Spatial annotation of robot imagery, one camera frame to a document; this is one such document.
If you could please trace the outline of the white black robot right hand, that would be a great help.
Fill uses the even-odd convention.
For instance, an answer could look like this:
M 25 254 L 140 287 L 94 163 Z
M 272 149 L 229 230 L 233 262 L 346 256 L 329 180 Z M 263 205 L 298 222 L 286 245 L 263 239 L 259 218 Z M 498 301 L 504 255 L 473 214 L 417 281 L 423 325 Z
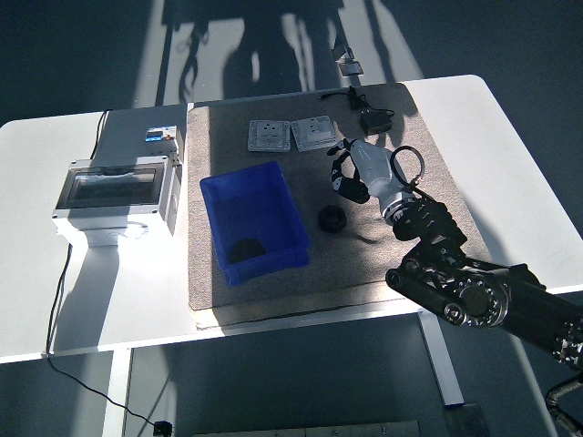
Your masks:
M 358 139 L 344 139 L 327 151 L 332 157 L 332 189 L 341 197 L 357 204 L 377 198 L 381 215 L 387 219 L 412 195 L 402 191 L 402 185 L 390 166 L 392 153 L 376 145 Z

